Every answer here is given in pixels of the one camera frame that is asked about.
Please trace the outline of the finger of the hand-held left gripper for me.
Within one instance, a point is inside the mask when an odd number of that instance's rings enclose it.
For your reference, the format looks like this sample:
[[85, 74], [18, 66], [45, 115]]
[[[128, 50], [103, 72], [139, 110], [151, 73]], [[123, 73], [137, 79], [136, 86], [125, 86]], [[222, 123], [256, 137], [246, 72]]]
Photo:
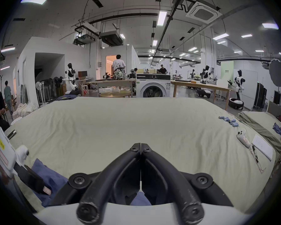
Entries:
[[49, 196], [52, 194], [51, 187], [28, 166], [15, 165], [14, 170], [20, 180], [34, 192]]

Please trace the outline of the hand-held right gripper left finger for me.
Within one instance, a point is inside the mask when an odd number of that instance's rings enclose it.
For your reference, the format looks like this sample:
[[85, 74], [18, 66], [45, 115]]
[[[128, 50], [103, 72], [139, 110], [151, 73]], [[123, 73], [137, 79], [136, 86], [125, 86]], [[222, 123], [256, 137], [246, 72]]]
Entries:
[[136, 178], [128, 178], [140, 182], [140, 143], [135, 143], [129, 150], [113, 160], [104, 170], [92, 174], [75, 173], [56, 193], [49, 207], [78, 203], [76, 217], [86, 225], [97, 225], [103, 222], [106, 204], [126, 204], [121, 189], [116, 188], [125, 173], [136, 169]]

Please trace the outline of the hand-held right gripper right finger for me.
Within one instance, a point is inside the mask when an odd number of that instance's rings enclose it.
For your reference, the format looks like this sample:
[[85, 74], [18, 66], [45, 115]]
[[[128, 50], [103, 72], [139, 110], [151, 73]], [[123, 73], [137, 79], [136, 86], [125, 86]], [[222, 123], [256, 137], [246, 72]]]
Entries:
[[151, 205], [173, 203], [183, 225], [196, 225], [207, 217], [203, 204], [233, 208], [211, 175], [180, 172], [146, 143], [141, 143], [141, 179], [142, 190]]

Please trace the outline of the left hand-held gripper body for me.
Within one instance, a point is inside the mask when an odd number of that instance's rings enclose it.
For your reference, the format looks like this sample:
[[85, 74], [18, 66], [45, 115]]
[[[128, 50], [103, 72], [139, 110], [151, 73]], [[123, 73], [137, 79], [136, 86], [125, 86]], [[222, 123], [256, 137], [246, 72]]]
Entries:
[[17, 175], [19, 178], [25, 177], [28, 170], [25, 167], [25, 160], [29, 155], [29, 150], [25, 145], [14, 149], [0, 127], [0, 166], [8, 177]]

